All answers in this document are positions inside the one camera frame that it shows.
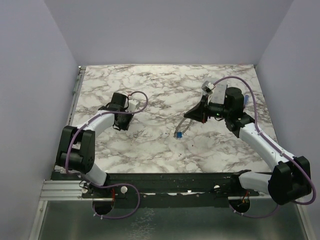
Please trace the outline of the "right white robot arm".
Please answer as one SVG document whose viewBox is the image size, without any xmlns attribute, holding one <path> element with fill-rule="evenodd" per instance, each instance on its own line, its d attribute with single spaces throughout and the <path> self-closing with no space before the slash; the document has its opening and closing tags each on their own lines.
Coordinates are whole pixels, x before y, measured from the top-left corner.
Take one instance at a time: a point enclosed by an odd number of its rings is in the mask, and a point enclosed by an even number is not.
<svg viewBox="0 0 320 240">
<path fill-rule="evenodd" d="M 304 156 L 294 156 L 257 130 L 256 121 L 244 112 L 244 100 L 239 88 L 228 87 L 222 104 L 213 103 L 203 95 L 183 116 L 203 124 L 212 117 L 222 118 L 227 129 L 255 150 L 270 168 L 270 174 L 250 170 L 235 173 L 229 184 L 234 195 L 254 190 L 270 195 L 278 205 L 309 195 L 312 192 L 309 161 Z"/>
</svg>

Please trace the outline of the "perforated metal ring disc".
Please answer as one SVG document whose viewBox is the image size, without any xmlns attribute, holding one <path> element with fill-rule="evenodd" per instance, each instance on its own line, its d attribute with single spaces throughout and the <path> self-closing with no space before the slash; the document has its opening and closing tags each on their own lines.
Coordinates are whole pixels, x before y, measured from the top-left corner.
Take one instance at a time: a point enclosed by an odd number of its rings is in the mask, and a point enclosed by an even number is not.
<svg viewBox="0 0 320 240">
<path fill-rule="evenodd" d="M 175 128 L 175 133 L 182 133 L 184 134 L 186 131 L 190 129 L 194 121 L 189 118 L 183 118 Z"/>
</svg>

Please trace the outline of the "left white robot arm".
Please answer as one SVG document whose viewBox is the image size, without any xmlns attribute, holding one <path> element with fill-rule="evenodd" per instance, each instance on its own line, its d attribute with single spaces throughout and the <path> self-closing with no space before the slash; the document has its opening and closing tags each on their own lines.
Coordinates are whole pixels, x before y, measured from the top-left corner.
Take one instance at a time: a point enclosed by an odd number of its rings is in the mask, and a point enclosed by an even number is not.
<svg viewBox="0 0 320 240">
<path fill-rule="evenodd" d="M 62 129 L 55 164 L 68 171 L 80 173 L 93 183 L 97 196 L 106 197 L 111 190 L 108 174 L 95 164 L 96 137 L 108 128 L 118 131 L 129 129 L 133 112 L 140 103 L 122 93 L 114 93 L 107 105 L 101 106 L 86 123 L 67 125 Z"/>
</svg>

